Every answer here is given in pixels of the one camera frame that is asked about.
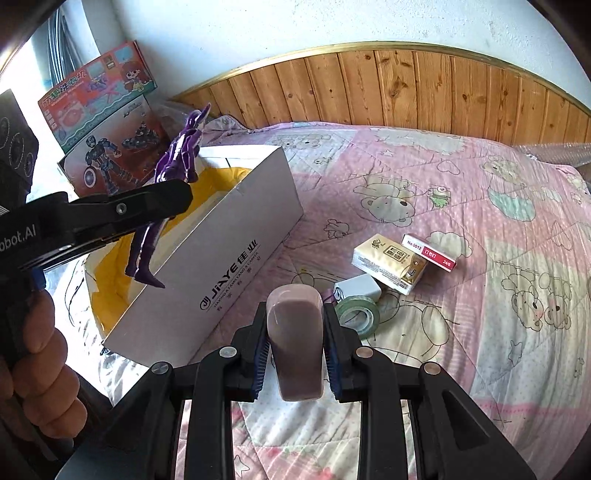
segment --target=jiaye logo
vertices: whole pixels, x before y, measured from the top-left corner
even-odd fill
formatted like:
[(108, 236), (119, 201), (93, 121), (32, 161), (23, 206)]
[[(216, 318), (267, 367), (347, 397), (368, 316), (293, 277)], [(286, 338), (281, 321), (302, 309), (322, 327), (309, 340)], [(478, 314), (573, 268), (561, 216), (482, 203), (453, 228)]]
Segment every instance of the jiaye logo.
[(238, 269), (241, 268), (242, 266), (246, 267), (244, 265), (244, 263), (248, 259), (248, 256), (251, 253), (253, 253), (257, 247), (258, 247), (258, 243), (256, 240), (253, 240), (252, 242), (250, 242), (250, 244), (248, 245), (248, 252), (247, 252), (247, 250), (244, 250), (244, 252), (242, 252), (238, 256), (236, 261), (230, 266), (230, 268), (228, 268), (226, 270), (226, 273), (224, 273), (224, 275), (222, 275), (222, 278), (220, 280), (218, 280), (216, 282), (216, 284), (213, 286), (211, 298), (209, 296), (205, 296), (203, 298), (203, 300), (201, 301), (201, 303), (199, 304), (199, 308), (201, 308), (202, 310), (207, 310), (211, 306), (212, 302), (217, 298), (218, 294), (224, 288), (224, 285), (226, 285), (231, 280), (233, 274), (236, 273), (238, 271)]

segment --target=toy packaging box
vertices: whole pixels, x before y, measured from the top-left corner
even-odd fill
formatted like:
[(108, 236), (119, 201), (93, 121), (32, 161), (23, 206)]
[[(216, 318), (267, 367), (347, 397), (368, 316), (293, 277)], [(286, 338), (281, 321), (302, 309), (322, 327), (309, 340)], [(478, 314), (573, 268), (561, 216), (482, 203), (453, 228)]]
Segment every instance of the toy packaging box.
[(126, 42), (73, 72), (38, 103), (68, 153), (109, 115), (155, 88), (137, 44)]
[(114, 195), (142, 186), (170, 140), (144, 97), (117, 110), (59, 163), (80, 196)]

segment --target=wooden panel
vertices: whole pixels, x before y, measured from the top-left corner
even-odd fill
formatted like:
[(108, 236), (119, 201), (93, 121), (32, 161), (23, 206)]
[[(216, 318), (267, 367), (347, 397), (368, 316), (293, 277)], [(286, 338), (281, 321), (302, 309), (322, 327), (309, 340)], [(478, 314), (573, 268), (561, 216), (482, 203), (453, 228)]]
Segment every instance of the wooden panel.
[(540, 143), (562, 143), (569, 116), (569, 103), (565, 98), (546, 90), (544, 123)]
[(355, 125), (383, 125), (384, 114), (374, 52), (344, 51), (339, 53), (339, 61), (351, 121)]
[(569, 104), (569, 116), (566, 119), (566, 130), (564, 132), (565, 143), (582, 143), (587, 133), (587, 122), (589, 117), (580, 108)]
[(376, 50), (376, 64), (384, 123), (389, 127), (417, 127), (417, 86), (413, 52)]
[(489, 67), (488, 70), (486, 119), (482, 136), (511, 145), (517, 126), (519, 77), (497, 67)]
[(540, 141), (544, 122), (546, 89), (539, 83), (527, 79), (519, 79), (519, 109), (517, 110), (517, 126), (513, 145), (536, 144)]
[(208, 87), (189, 93), (183, 98), (183, 102), (198, 110), (203, 109), (208, 103), (211, 103), (212, 109), (209, 114), (215, 117), (220, 116), (220, 107), (218, 107), (216, 99)]
[(320, 120), (314, 90), (304, 59), (282, 61), (275, 64), (283, 94), (294, 122)]
[(306, 58), (312, 88), (324, 122), (351, 124), (343, 75), (336, 53)]
[(287, 108), (275, 66), (253, 70), (251, 77), (269, 123), (273, 125), (291, 122), (290, 110)]
[(280, 62), (177, 100), (248, 127), (293, 121), (388, 125), (504, 144), (591, 142), (589, 113), (527, 72), (411, 50), (359, 50)]
[(452, 57), (452, 133), (477, 138), (484, 135), (487, 74), (484, 63)]
[(240, 106), (236, 101), (236, 96), (230, 86), (230, 82), (222, 80), (221, 82), (211, 85), (210, 90), (212, 91), (213, 97), (215, 98), (222, 115), (232, 115), (244, 125), (244, 117), (242, 116)]
[(417, 123), (421, 130), (452, 131), (452, 65), (448, 55), (413, 52)]
[(240, 111), (249, 128), (268, 127), (269, 122), (262, 109), (261, 100), (255, 89), (250, 73), (242, 73), (229, 79)]

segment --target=purple action figure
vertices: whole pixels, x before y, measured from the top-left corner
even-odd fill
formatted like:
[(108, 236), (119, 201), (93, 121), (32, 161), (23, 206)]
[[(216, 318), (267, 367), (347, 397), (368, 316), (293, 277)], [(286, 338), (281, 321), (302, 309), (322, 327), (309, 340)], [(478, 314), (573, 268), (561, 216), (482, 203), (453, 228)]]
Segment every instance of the purple action figure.
[[(154, 174), (154, 183), (171, 179), (181, 179), (187, 183), (197, 181), (195, 156), (199, 153), (205, 119), (211, 107), (211, 104), (208, 103), (201, 113), (195, 110), (189, 115), (185, 128), (181, 130), (166, 153), (158, 161)], [(140, 283), (164, 288), (164, 284), (156, 279), (150, 271), (150, 259), (167, 221), (161, 220), (149, 223), (136, 230), (129, 249), (129, 261), (127, 267), (125, 267), (125, 275), (133, 277)]]

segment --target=green tape roll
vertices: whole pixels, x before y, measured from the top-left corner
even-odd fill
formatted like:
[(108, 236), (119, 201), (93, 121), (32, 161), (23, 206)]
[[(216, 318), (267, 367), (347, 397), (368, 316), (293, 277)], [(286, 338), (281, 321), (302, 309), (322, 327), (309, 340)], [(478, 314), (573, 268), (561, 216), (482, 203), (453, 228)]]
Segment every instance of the green tape roll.
[(376, 331), (379, 325), (379, 310), (375, 302), (364, 295), (347, 297), (335, 307), (339, 323), (352, 328), (363, 340)]

